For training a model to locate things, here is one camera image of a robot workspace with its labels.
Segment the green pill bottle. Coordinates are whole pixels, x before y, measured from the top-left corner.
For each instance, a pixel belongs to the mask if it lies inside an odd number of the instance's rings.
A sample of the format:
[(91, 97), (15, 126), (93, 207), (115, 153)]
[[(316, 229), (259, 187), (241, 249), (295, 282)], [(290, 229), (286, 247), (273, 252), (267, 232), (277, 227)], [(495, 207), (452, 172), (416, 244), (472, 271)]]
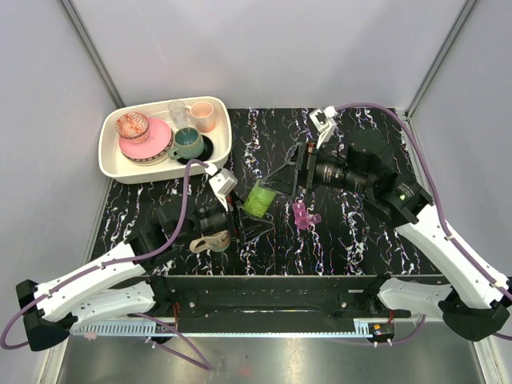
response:
[(257, 180), (243, 203), (243, 209), (250, 216), (263, 218), (273, 204), (276, 194), (276, 192), (260, 186), (260, 181)]

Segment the pink weekly pill organizer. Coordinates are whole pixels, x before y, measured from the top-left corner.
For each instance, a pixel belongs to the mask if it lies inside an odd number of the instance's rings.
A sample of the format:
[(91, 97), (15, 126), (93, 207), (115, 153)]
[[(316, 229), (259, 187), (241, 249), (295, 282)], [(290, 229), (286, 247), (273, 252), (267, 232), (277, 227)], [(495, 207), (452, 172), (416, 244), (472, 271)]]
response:
[(294, 224), (299, 230), (308, 229), (312, 225), (316, 225), (322, 221), (320, 214), (310, 214), (303, 202), (292, 204), (294, 213)]

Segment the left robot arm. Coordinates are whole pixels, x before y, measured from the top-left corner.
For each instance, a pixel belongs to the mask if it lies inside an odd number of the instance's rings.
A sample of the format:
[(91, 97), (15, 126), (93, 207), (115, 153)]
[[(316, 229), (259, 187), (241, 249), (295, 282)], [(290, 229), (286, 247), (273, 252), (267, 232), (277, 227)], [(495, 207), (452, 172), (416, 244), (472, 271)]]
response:
[(235, 196), (225, 206), (197, 208), (193, 201), (168, 202), (157, 208), (155, 220), (92, 262), (49, 282), (27, 279), (17, 284), (25, 344), (42, 351), (99, 320), (136, 312), (165, 316), (173, 298), (157, 280), (123, 290), (115, 285), (149, 274), (183, 248), (196, 254), (223, 252), (232, 242), (245, 245), (273, 229), (271, 221), (247, 213)]

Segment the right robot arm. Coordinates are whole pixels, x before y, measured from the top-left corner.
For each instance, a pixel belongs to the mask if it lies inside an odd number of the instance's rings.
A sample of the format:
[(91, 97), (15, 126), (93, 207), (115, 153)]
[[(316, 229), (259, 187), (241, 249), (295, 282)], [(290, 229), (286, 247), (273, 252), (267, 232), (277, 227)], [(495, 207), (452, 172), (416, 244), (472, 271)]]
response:
[(461, 250), (432, 196), (415, 178), (397, 172), (392, 160), (392, 146), (376, 130), (359, 130), (349, 137), (344, 158), (315, 142), (297, 144), (260, 185), (290, 198), (317, 186), (360, 195), (368, 213), (414, 244), (448, 281), (433, 286), (378, 277), (357, 295), (357, 310), (376, 318), (401, 310), (441, 319), (472, 342), (496, 335), (510, 317), (510, 279), (474, 251)]

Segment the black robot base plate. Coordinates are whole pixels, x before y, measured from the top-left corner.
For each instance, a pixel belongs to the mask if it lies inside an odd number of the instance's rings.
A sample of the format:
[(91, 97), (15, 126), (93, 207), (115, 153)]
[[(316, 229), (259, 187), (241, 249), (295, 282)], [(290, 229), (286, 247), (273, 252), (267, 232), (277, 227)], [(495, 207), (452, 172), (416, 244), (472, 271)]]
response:
[(354, 330), (356, 318), (408, 318), (377, 298), (384, 279), (369, 277), (152, 277), (147, 313), (176, 317), (183, 333), (328, 334)]

